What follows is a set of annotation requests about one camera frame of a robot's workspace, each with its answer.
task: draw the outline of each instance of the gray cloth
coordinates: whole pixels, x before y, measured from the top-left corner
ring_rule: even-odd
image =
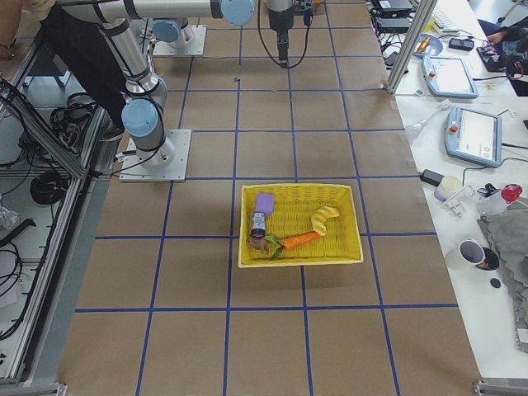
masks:
[[[528,203],[524,198],[519,200]],[[516,328],[528,328],[528,208],[514,203],[504,213],[477,221],[499,257],[498,270],[513,300]],[[528,352],[528,343],[517,338],[517,345]]]

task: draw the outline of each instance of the purple sponge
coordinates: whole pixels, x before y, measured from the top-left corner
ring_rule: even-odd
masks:
[[[255,205],[256,212],[262,212],[266,217],[273,213],[273,206],[275,204],[275,196],[272,194],[258,193],[257,204]]]

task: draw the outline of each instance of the yellow banana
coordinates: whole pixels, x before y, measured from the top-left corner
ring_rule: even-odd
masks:
[[[332,206],[322,206],[312,214],[312,228],[313,231],[321,236],[327,234],[327,227],[325,223],[331,217],[339,217],[339,209]]]

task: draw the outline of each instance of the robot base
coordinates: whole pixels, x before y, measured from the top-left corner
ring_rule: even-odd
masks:
[[[207,28],[202,25],[193,26],[194,40],[185,48],[174,48],[169,44],[160,41],[154,47],[153,56],[155,57],[183,57],[183,56],[201,56],[204,54],[205,33]]]
[[[189,148],[191,146],[191,130],[165,130],[166,139],[174,144],[174,159],[165,166],[143,167],[134,166],[120,173],[122,182],[175,182],[185,181]],[[129,140],[127,150],[135,150],[132,139]],[[130,167],[139,162],[135,155],[125,157],[123,168]]]

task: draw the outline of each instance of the blue joint cap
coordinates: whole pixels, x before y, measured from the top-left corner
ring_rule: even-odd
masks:
[[[220,9],[224,18],[235,26],[242,26],[251,21],[255,12],[253,0],[222,0]]]
[[[158,40],[172,43],[178,40],[181,31],[180,26],[175,21],[169,19],[154,20],[152,32]]]
[[[126,130],[136,138],[149,136],[158,125],[158,112],[150,101],[134,99],[121,112]]]

